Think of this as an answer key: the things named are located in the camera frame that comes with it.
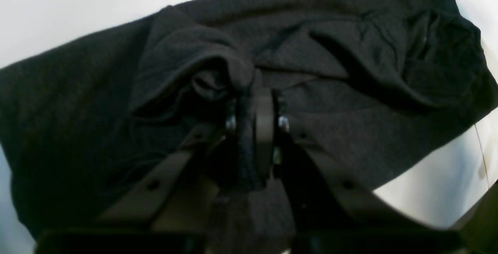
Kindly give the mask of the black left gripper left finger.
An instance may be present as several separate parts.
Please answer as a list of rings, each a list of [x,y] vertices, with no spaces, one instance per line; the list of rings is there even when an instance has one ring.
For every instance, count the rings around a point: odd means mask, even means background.
[[[207,254],[210,207],[237,179],[236,113],[233,99],[92,224],[46,232],[35,253]]]

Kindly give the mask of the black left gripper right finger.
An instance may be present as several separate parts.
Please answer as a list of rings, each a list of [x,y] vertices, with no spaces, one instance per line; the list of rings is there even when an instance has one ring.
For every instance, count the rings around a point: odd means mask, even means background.
[[[459,233],[409,219],[365,187],[293,117],[283,96],[256,93],[256,165],[283,183],[291,254],[464,254]]]

